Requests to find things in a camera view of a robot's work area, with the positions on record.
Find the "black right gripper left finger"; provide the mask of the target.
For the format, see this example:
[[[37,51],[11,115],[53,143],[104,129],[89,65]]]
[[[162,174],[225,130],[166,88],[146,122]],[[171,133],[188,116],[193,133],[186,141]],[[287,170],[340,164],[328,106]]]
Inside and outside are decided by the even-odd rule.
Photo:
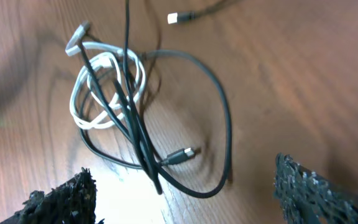
[[[96,181],[90,170],[83,167],[47,194],[31,192],[24,208],[1,224],[103,224],[103,218],[96,219],[96,193]]]

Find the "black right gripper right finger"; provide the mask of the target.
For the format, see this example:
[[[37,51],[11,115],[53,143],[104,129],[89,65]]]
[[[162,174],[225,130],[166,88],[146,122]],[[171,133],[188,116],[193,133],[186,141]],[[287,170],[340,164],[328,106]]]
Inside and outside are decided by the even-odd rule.
[[[290,155],[277,154],[274,196],[287,223],[358,223],[358,195],[345,190]]]

